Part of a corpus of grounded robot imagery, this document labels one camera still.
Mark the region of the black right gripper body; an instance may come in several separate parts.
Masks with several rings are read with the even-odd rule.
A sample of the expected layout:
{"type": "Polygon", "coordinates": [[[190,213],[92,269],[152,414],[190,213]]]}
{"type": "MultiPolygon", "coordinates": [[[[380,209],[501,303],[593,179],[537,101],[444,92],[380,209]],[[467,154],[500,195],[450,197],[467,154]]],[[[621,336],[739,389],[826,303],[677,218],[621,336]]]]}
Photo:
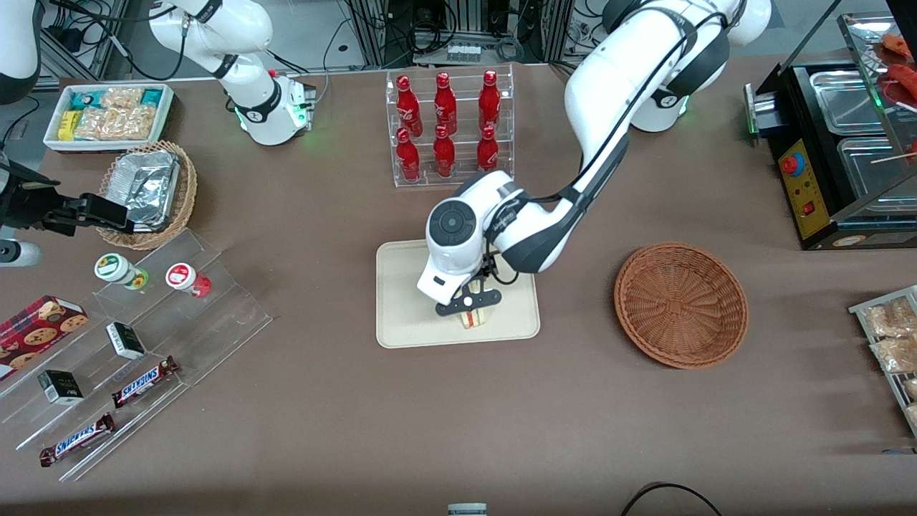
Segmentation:
{"type": "Polygon", "coordinates": [[[62,225],[48,215],[62,205],[56,187],[60,182],[43,176],[16,161],[3,161],[6,180],[2,186],[1,222],[14,229],[61,231],[62,225]]]}

